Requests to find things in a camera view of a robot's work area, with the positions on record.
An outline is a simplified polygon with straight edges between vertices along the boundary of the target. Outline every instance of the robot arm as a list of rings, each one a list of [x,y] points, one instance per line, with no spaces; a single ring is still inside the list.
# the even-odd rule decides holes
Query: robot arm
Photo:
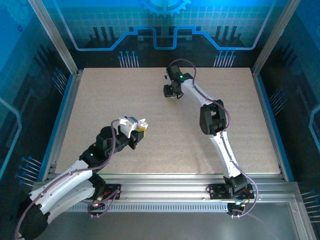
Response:
[[[33,240],[45,231],[53,219],[74,204],[85,199],[103,201],[118,191],[116,187],[106,184],[97,172],[125,146],[134,150],[144,138],[147,127],[145,119],[120,118],[117,135],[113,136],[117,132],[112,129],[113,126],[104,127],[96,136],[96,142],[65,172],[28,195],[21,192],[15,199],[19,208],[13,215],[15,225],[22,219],[21,225],[18,224],[20,235],[25,240]]]
[[[176,65],[166,69],[164,78],[171,81],[171,84],[163,87],[166,98],[180,99],[183,95],[189,95],[198,102],[200,106],[199,125],[202,132],[209,136],[222,161],[223,178],[229,197],[239,195],[245,188],[250,188],[251,185],[248,184],[246,177],[235,167],[239,165],[228,141],[226,113],[221,108],[224,106],[223,102],[221,100],[212,101],[212,98],[194,82],[193,77],[189,73],[183,74]]]

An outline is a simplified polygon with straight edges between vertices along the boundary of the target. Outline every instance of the blue wall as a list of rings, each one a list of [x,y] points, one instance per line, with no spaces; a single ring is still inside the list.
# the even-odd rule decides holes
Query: blue wall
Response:
[[[320,1],[301,0],[261,76],[270,102],[281,89],[275,119],[302,192],[320,191]]]
[[[30,5],[0,3],[0,70],[19,40],[23,29],[35,15]]]
[[[163,50],[199,67],[213,67],[219,51],[229,51],[223,56],[236,56],[232,67],[252,67],[286,2],[171,0],[164,8],[162,0],[46,0],[44,5],[80,68],[120,67],[115,64],[120,51],[135,51],[140,67],[162,67]],[[92,59],[99,54],[92,52],[108,53],[97,63]]]
[[[23,25],[11,17],[6,8],[2,8],[1,13],[1,22],[6,24],[1,24],[0,29],[1,35],[3,33],[0,38],[0,96],[13,104],[26,76],[35,78],[40,73],[41,67],[34,60],[40,44],[48,46],[51,41],[31,8],[28,20]],[[1,104],[0,126],[7,114],[8,111]]]

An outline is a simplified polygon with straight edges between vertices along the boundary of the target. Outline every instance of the purple cable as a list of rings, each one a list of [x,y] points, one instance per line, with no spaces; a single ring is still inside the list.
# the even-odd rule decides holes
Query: purple cable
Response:
[[[220,135],[221,135],[221,138],[222,138],[222,141],[223,141],[224,148],[225,148],[225,150],[226,150],[226,152],[227,152],[227,154],[228,154],[228,156],[229,156],[229,158],[230,158],[230,162],[232,162],[232,164],[234,165],[234,167],[235,167],[236,169],[238,169],[240,173],[242,173],[246,178],[248,178],[248,179],[253,183],[253,185],[255,186],[255,190],[256,190],[256,197],[255,197],[255,199],[254,199],[254,202],[253,202],[252,207],[251,207],[247,212],[245,212],[245,213],[243,213],[241,216],[239,216],[239,217],[244,217],[245,215],[247,215],[247,214],[255,207],[255,205],[256,205],[256,203],[257,203],[258,196],[259,196],[259,190],[258,190],[258,186],[257,186],[256,182],[255,182],[251,177],[249,177],[247,174],[245,174],[245,173],[240,169],[240,167],[238,167],[238,165],[233,161],[233,159],[232,159],[232,157],[231,157],[231,155],[230,155],[230,152],[228,151],[228,148],[227,148],[225,139],[224,139],[224,137],[223,137],[223,132],[226,131],[227,128],[230,126],[230,123],[231,123],[230,114],[229,114],[229,112],[227,111],[227,109],[225,109],[224,106],[222,106],[220,103],[218,103],[217,101],[215,101],[215,100],[213,100],[213,99],[207,98],[207,97],[197,88],[196,82],[195,82],[196,75],[197,75],[197,69],[196,69],[196,66],[195,66],[191,61],[189,61],[189,60],[187,60],[187,59],[184,59],[184,58],[178,58],[178,59],[172,61],[172,62],[169,64],[169,67],[170,67],[173,63],[178,62],[178,61],[184,61],[184,62],[187,62],[187,63],[189,63],[189,64],[192,65],[192,67],[193,67],[193,69],[194,69],[194,75],[193,75],[193,80],[192,80],[192,85],[193,85],[194,89],[195,89],[203,98],[205,98],[206,100],[208,100],[208,101],[210,101],[210,102],[213,102],[214,104],[218,105],[218,106],[225,112],[225,114],[226,114],[227,117],[228,117],[228,124],[225,126],[225,129],[220,132]]]
[[[111,205],[113,204],[113,202],[115,201],[118,193],[119,193],[119,190],[117,189],[117,190],[115,190],[110,196],[108,196],[108,197],[104,200],[104,201],[106,202],[107,199],[109,200],[109,199],[113,196],[113,199],[112,199],[112,201],[110,202],[110,205],[107,207],[107,209],[106,209],[103,213],[93,215],[92,212],[88,211],[88,214],[90,214],[92,218],[100,218],[101,216],[105,215],[105,214],[109,211],[109,209],[110,209]]]
[[[225,148],[225,150],[226,150],[226,152],[227,152],[227,154],[228,154],[228,156],[229,156],[229,158],[230,158],[230,162],[232,162],[232,164],[234,165],[234,167],[235,167],[236,169],[238,169],[239,172],[242,173],[247,179],[249,179],[249,180],[253,183],[253,185],[255,186],[256,196],[255,196],[255,199],[254,199],[254,201],[253,201],[253,204],[252,204],[251,208],[250,208],[247,212],[245,212],[245,213],[243,213],[241,216],[239,216],[239,218],[241,218],[241,217],[244,217],[245,215],[247,215],[248,213],[250,213],[251,210],[255,207],[255,205],[256,205],[256,203],[257,203],[258,196],[259,196],[259,190],[258,190],[258,186],[257,186],[256,182],[255,182],[250,176],[248,176],[247,174],[245,174],[245,173],[240,169],[240,167],[233,161],[233,159],[232,159],[232,157],[231,157],[231,155],[230,155],[230,152],[228,151],[228,148],[227,148],[225,139],[224,139],[224,137],[223,137],[222,134],[223,134],[223,132],[221,131],[221,132],[220,132],[220,137],[221,137],[221,139],[222,139],[224,148]]]
[[[21,217],[20,217],[20,219],[19,219],[19,221],[18,221],[18,223],[16,225],[15,231],[14,231],[14,238],[16,240],[20,240],[20,239],[23,238],[23,236],[19,237],[19,230],[20,230],[20,227],[21,227],[21,224],[22,224],[24,218],[27,215],[27,212],[30,210],[30,208],[32,207],[33,204],[35,204],[40,198],[43,197],[43,195],[48,190],[50,190],[53,187],[53,185],[55,185],[57,182],[61,181],[62,179],[66,178],[67,176],[71,176],[71,175],[73,175],[75,173],[80,173],[80,172],[85,172],[85,171],[94,171],[94,170],[102,169],[102,168],[104,168],[105,166],[107,166],[109,164],[112,156],[115,153],[115,149],[116,149],[116,133],[115,133],[115,129],[114,129],[114,123],[118,122],[118,121],[119,121],[119,119],[116,119],[116,120],[113,120],[111,122],[112,150],[111,150],[111,154],[110,154],[109,158],[100,166],[91,167],[91,168],[84,168],[84,169],[78,169],[78,170],[74,170],[74,171],[68,172],[68,173],[62,175],[61,177],[57,178],[56,180],[54,180],[52,183],[50,183],[49,186],[47,186],[41,193],[39,193],[39,195],[30,203],[30,205],[24,210],[23,214],[21,215]]]
[[[243,211],[238,210],[238,209],[233,209],[233,211],[243,213]],[[262,223],[262,225],[264,225],[265,228],[268,229],[269,232],[272,233],[273,236],[275,236],[278,240],[281,240],[280,237],[278,236],[278,234],[275,233],[272,228],[268,227],[262,219],[260,219],[259,217],[255,216],[251,213],[248,213],[248,216],[250,216],[250,217],[254,218],[255,220],[257,220],[258,222]]]
[[[200,89],[197,88],[197,86],[196,86],[197,69],[196,69],[196,66],[195,66],[191,61],[189,61],[189,60],[187,60],[187,59],[184,59],[184,58],[178,58],[178,59],[173,60],[172,62],[170,62],[169,67],[170,67],[173,63],[178,62],[178,61],[183,61],[183,62],[187,62],[187,63],[191,64],[191,66],[192,66],[193,69],[194,69],[194,74],[193,74],[193,79],[192,79],[192,86],[194,87],[194,89],[195,89],[205,100],[208,100],[208,101],[210,101],[210,102],[218,105],[218,106],[225,112],[225,114],[226,114],[227,117],[228,117],[228,123],[227,123],[227,125],[225,126],[225,129],[224,129],[224,130],[227,130],[227,128],[230,126],[230,123],[231,123],[231,117],[230,117],[229,112],[225,109],[225,107],[224,107],[222,104],[220,104],[220,103],[217,102],[216,100],[207,98],[206,95],[204,95],[204,94],[200,91]]]

